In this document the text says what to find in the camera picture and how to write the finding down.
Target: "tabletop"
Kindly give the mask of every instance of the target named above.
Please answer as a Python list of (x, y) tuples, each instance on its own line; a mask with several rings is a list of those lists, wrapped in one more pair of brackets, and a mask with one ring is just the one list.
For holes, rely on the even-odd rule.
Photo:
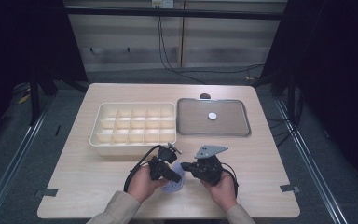
[[(251, 217), (296, 217), (300, 210), (292, 191), (280, 186), (290, 184), (281, 157), (269, 130), (255, 89), (247, 86), (112, 84), (89, 86), (76, 120), (49, 181), (56, 196), (45, 196), (37, 214), (42, 218), (87, 218), (101, 213), (116, 190), (123, 190), (125, 179), (137, 160), (132, 156), (102, 156), (90, 144), (98, 109), (104, 103), (171, 102), (181, 98), (234, 99), (243, 102), (251, 134), (220, 136), (177, 134), (175, 146), (183, 151), (178, 161), (195, 161), (202, 145), (226, 146), (217, 155), (235, 171), (238, 202)], [(164, 193), (157, 189), (134, 218), (224, 218), (209, 192), (190, 173), (182, 189)]]

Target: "person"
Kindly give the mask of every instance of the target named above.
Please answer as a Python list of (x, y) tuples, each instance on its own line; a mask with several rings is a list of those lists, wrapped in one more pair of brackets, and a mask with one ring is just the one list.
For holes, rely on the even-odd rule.
[[(213, 201), (226, 212), (229, 223), (255, 224), (246, 210), (237, 203), (234, 181), (228, 173), (222, 173), (222, 178), (216, 186), (202, 180), (200, 182), (210, 192)], [(105, 210), (93, 217), (87, 224), (129, 223), (141, 204), (154, 193), (155, 189), (167, 183), (167, 179), (152, 180), (150, 168), (142, 166), (132, 178), (127, 193), (116, 191)]]

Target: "power outlet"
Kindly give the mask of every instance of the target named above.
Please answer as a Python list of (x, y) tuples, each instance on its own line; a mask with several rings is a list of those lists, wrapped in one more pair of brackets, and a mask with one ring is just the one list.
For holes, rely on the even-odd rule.
[(152, 8), (162, 8), (162, 0), (152, 0)]
[(163, 8), (173, 8), (173, 0), (162, 0)]

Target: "horizontal black bar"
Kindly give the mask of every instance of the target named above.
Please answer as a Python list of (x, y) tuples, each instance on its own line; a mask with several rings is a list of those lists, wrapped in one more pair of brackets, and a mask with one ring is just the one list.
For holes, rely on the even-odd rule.
[(157, 16), (157, 17), (192, 17), (192, 18), (223, 18), (279, 21), (292, 18), (294, 15), (270, 12), (217, 11), (169, 8), (137, 8), (137, 7), (24, 7), (26, 11), (56, 11), (77, 15), (118, 15), (118, 16)]

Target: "forearm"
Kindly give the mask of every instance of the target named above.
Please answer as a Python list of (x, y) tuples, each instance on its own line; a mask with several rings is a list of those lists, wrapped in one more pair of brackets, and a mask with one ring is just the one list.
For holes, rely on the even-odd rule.
[(126, 224), (136, 214), (141, 204), (130, 194), (116, 191), (105, 210), (87, 224)]
[(255, 224), (253, 219), (240, 204), (228, 209), (227, 219), (230, 224)]

